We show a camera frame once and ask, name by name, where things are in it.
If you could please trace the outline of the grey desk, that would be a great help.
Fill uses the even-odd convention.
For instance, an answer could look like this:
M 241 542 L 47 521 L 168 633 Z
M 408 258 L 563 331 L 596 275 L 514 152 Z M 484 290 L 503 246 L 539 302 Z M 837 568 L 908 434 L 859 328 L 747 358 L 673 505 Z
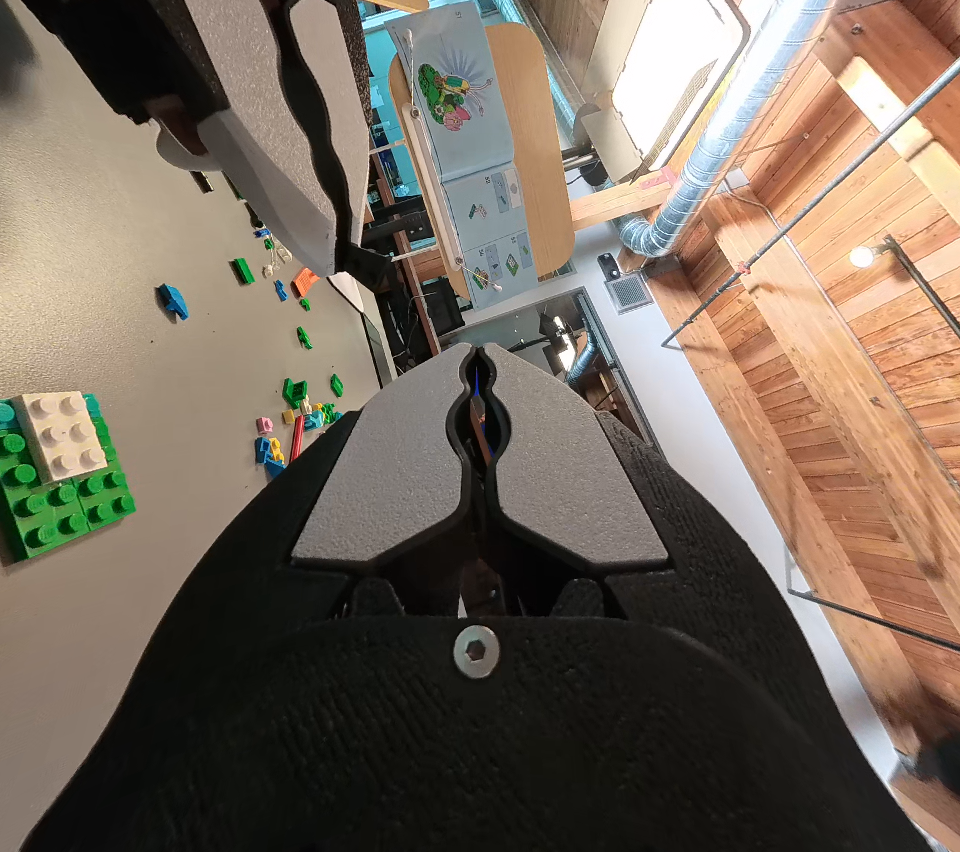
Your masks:
M 136 512 L 2 566 L 2 850 L 18 850 L 119 702 L 186 577 L 268 480 L 255 420 L 306 380 L 339 407 L 379 390 L 359 313 L 321 281 L 303 310 L 223 177 L 202 193 L 152 126 L 102 101 L 60 41 L 2 0 L 2 398 L 98 398 Z M 182 294 L 189 318 L 159 303 Z M 308 333 L 303 349 L 296 329 Z

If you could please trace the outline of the green brick build white top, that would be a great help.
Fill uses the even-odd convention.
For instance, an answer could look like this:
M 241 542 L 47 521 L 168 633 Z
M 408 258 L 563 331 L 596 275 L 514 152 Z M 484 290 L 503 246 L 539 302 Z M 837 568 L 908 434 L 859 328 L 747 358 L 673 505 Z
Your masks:
M 2 399 L 2 560 L 26 561 L 137 511 L 93 393 Z

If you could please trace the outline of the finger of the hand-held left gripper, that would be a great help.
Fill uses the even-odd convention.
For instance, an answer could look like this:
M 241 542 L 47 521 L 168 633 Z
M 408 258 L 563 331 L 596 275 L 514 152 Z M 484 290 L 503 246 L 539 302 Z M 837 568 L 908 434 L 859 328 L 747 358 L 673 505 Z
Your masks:
M 289 20 L 296 48 L 322 102 L 324 144 L 333 184 L 349 210 L 346 234 L 360 246 L 369 184 L 369 131 L 337 8 L 327 0 L 294 0 Z
M 258 219 L 304 266 L 335 268 L 336 216 L 282 88 L 280 48 L 260 0 L 184 0 L 226 106 L 198 137 Z

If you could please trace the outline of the light blue instruction booklet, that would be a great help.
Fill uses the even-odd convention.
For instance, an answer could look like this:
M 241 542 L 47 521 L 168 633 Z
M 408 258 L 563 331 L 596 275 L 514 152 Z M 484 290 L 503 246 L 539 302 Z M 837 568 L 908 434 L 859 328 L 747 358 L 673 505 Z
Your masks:
M 525 194 L 485 27 L 471 2 L 395 18 L 386 30 L 409 75 L 402 33 L 414 38 L 415 98 L 451 222 L 435 233 L 461 271 L 475 311 L 538 284 Z M 480 288 L 457 264 L 483 270 L 502 291 Z

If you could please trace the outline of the small blue toy brick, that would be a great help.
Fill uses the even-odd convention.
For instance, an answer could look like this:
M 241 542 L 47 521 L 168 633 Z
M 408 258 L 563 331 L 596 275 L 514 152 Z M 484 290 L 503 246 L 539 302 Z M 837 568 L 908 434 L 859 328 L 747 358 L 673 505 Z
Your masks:
M 499 445 L 499 426 L 496 414 L 491 411 L 486 395 L 486 379 L 481 377 L 479 369 L 471 373 L 472 394 L 469 403 L 469 425 L 480 461 L 488 467 Z

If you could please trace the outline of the wooden booklet stand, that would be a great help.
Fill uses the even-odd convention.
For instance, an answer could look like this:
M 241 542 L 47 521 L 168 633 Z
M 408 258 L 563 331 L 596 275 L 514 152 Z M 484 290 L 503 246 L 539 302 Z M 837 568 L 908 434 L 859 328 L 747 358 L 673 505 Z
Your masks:
M 538 275 L 545 276 L 562 267 L 574 249 L 570 196 L 546 56 L 535 33 L 520 23 L 488 26 L 486 40 L 496 77 L 502 84 L 514 163 L 524 188 L 534 265 Z M 433 228 L 450 227 L 426 133 L 412 115 L 408 78 L 401 56 L 396 55 L 389 70 L 390 97 L 411 154 L 414 174 Z

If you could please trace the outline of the black pipe lamp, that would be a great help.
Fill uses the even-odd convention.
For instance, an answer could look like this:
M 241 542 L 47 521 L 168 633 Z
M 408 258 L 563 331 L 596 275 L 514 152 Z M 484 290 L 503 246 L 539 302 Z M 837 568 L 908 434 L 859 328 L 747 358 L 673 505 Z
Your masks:
M 923 257 L 919 263 L 914 262 L 906 254 L 905 249 L 888 234 L 882 244 L 876 246 L 859 246 L 848 255 L 849 261 L 858 270 L 870 269 L 874 262 L 883 255 L 890 255 L 897 262 L 899 271 L 891 279 L 877 282 L 839 306 L 839 312 L 847 323 L 861 318 L 871 312 L 890 304 L 894 299 L 904 295 L 907 289 L 906 281 L 920 291 L 928 304 L 942 318 L 946 326 L 957 337 L 959 323 L 957 316 L 948 307 L 943 297 L 932 285 L 933 279 L 938 279 L 959 268 L 959 240 L 942 246 L 937 251 Z

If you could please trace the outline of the white ceiling light panel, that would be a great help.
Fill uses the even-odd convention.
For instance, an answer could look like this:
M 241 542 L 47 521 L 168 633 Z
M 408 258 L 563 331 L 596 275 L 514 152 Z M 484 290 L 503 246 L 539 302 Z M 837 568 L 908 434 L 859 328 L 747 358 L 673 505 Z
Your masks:
M 733 0 L 607 0 L 579 119 L 612 183 L 668 163 L 749 38 Z

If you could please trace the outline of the thin metal rod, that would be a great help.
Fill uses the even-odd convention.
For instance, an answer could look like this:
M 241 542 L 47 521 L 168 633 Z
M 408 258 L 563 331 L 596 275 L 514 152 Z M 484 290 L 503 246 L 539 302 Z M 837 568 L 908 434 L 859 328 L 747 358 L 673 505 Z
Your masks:
M 942 641 L 958 644 L 958 629 L 944 610 L 917 563 L 892 544 L 878 539 L 859 540 L 841 536 L 841 545 L 881 547 L 876 553 L 862 549 L 846 551 L 846 558 L 869 594 L 867 602 L 843 598 L 834 591 L 818 593 L 835 605 L 860 611 L 903 628 L 909 628 Z
M 954 81 L 954 79 L 959 76 L 959 60 L 956 59 L 944 72 L 934 80 L 924 91 L 918 95 L 909 105 L 905 106 L 903 110 L 876 136 L 876 138 L 853 160 L 851 161 L 842 171 L 840 171 L 836 176 L 834 176 L 823 188 L 815 194 L 815 196 L 806 203 L 801 209 L 789 220 L 787 220 L 778 230 L 773 234 L 772 237 L 768 238 L 762 246 L 755 251 L 750 258 L 742 260 L 738 266 L 732 271 L 730 277 L 726 279 L 725 282 L 722 282 L 711 294 L 705 304 L 697 306 L 690 315 L 685 318 L 676 329 L 671 330 L 666 339 L 660 343 L 660 347 L 667 349 L 672 347 L 672 342 L 678 339 L 678 336 L 681 332 L 686 330 L 692 325 L 697 318 L 699 318 L 702 313 L 704 313 L 708 306 L 719 298 L 721 295 L 725 294 L 728 289 L 730 289 L 734 284 L 740 282 L 745 275 L 749 275 L 752 272 L 753 266 L 755 266 L 774 246 L 779 243 L 783 238 L 785 238 L 789 232 L 795 228 L 807 215 L 809 215 L 830 193 L 837 189 L 841 184 L 847 181 L 859 168 L 866 163 L 874 154 L 876 154 L 883 145 L 889 143 L 895 136 L 897 136 L 906 125 L 918 114 L 922 109 L 927 107 L 933 100 L 939 96 L 942 91 L 946 90 L 947 87 Z

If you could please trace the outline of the black flat panel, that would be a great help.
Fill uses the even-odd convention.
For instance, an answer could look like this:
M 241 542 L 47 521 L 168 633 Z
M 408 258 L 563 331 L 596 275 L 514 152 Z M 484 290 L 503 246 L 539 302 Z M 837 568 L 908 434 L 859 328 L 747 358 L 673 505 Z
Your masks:
M 392 356 L 384 345 L 378 326 L 364 312 L 362 321 L 366 335 L 366 342 L 381 390 L 385 389 L 396 378 L 396 367 Z

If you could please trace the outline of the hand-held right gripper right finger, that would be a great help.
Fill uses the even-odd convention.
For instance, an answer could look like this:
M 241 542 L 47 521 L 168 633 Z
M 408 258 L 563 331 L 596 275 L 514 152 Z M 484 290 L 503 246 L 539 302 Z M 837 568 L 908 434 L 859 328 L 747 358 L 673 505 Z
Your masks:
M 579 571 L 666 568 L 667 548 L 593 408 L 497 344 L 483 353 L 508 434 L 493 465 L 499 515 Z

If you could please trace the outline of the pile of colourful toy bricks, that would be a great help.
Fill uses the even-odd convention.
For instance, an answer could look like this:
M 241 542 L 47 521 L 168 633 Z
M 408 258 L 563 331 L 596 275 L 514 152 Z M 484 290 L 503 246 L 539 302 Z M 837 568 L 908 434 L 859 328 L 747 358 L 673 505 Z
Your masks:
M 325 433 L 336 423 L 342 413 L 334 403 L 310 403 L 304 401 L 299 408 L 285 408 L 273 418 L 259 416 L 254 420 L 253 463 L 264 470 L 268 479 L 275 478 L 291 464 L 290 451 L 294 432 L 294 419 L 303 414 L 305 428 L 301 455 L 310 441 Z

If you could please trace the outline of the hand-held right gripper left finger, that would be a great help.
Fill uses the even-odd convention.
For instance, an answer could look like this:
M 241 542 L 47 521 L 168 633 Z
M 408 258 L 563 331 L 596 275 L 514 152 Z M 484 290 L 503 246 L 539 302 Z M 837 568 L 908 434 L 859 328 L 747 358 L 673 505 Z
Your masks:
M 452 430 L 475 358 L 473 345 L 457 344 L 364 405 L 294 544 L 295 564 L 370 572 L 465 515 L 470 465 Z

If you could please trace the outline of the person's left hand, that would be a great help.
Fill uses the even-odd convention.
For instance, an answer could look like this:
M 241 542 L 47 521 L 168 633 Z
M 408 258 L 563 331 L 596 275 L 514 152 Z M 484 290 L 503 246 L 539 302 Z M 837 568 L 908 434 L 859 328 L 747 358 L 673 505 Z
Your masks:
M 156 120 L 183 150 L 197 157 L 209 153 L 199 136 L 196 121 L 178 95 L 171 93 L 147 98 L 143 106 L 149 116 Z

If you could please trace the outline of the large silver spiral air duct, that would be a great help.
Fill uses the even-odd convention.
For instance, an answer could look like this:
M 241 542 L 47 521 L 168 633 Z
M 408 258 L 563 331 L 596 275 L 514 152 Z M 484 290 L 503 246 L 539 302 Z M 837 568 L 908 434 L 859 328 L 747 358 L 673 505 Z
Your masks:
M 771 0 L 655 219 L 636 213 L 616 221 L 624 248 L 646 259 L 674 250 L 754 126 L 811 52 L 838 1 Z

